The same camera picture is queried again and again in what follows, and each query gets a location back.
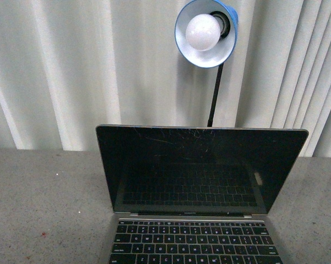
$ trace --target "table surface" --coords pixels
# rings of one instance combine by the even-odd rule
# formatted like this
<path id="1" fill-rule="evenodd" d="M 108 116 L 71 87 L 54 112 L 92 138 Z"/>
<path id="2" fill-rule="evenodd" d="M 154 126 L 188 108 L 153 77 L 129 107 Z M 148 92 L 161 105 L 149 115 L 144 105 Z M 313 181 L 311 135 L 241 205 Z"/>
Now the table surface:
<path id="1" fill-rule="evenodd" d="M 97 263 L 108 197 L 97 152 L 0 150 L 0 263 Z M 331 263 L 331 158 L 298 158 L 269 218 L 294 263 Z"/>

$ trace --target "light bulb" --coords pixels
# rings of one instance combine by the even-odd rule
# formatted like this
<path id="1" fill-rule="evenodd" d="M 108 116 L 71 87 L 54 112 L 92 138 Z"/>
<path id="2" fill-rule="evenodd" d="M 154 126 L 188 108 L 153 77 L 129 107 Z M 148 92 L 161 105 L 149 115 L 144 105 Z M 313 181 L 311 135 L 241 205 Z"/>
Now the light bulb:
<path id="1" fill-rule="evenodd" d="M 209 14 L 196 15 L 186 28 L 186 40 L 195 50 L 207 51 L 213 48 L 220 37 L 220 25 Z"/>

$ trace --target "black lamp pole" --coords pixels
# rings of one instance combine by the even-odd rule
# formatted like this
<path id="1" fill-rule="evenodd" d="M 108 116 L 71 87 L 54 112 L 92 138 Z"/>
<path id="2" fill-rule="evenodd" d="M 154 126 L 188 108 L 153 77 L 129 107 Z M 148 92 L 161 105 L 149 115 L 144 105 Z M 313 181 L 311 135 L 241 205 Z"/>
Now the black lamp pole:
<path id="1" fill-rule="evenodd" d="M 209 119 L 208 119 L 208 124 L 207 124 L 207 126 L 210 127 L 210 128 L 213 125 L 213 118 L 214 118 L 214 111 L 215 111 L 216 99 L 218 97 L 219 85 L 220 85 L 220 79 L 221 79 L 221 73 L 223 72 L 223 65 L 224 65 L 224 62 L 219 65 L 219 67 L 218 67 L 218 73 L 216 74 L 213 99 L 211 101 L 211 108 L 210 108 Z"/>

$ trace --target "silver laptop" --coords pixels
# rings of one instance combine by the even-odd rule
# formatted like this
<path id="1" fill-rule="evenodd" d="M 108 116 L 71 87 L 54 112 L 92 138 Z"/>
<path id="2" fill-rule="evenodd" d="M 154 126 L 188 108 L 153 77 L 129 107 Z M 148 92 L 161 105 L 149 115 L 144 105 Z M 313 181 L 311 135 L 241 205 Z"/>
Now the silver laptop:
<path id="1" fill-rule="evenodd" d="M 100 125 L 100 263 L 290 263 L 266 217 L 306 130 Z"/>

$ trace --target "scratched screen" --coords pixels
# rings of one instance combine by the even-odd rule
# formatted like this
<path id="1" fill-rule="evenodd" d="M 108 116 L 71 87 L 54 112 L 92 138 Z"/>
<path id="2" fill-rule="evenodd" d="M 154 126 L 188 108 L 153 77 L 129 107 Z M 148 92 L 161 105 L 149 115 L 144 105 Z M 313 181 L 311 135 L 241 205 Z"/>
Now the scratched screen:
<path id="1" fill-rule="evenodd" d="M 116 212 L 266 214 L 305 130 L 96 128 Z"/>

